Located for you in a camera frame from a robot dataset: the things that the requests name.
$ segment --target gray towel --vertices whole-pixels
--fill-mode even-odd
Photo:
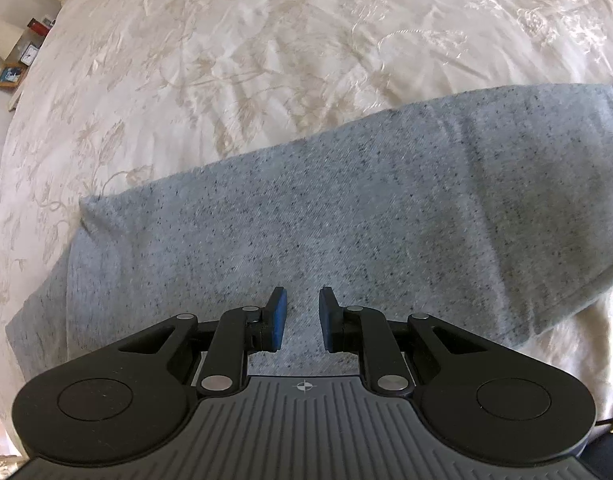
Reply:
[[[325,355],[317,294],[426,311],[508,346],[613,284],[613,88],[518,86],[83,199],[82,227],[7,334],[26,378],[181,312],[288,290],[255,372],[355,371]]]

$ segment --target ribbed plastic surface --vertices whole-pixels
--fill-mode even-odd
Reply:
[[[406,400],[360,378],[251,378],[207,399],[171,442],[131,463],[72,468],[36,459],[14,480],[592,480],[576,459],[497,467],[439,442]]]

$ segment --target lamp shade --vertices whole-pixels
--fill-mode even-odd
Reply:
[[[4,60],[9,57],[13,47],[20,41],[24,29],[0,20],[0,57]]]

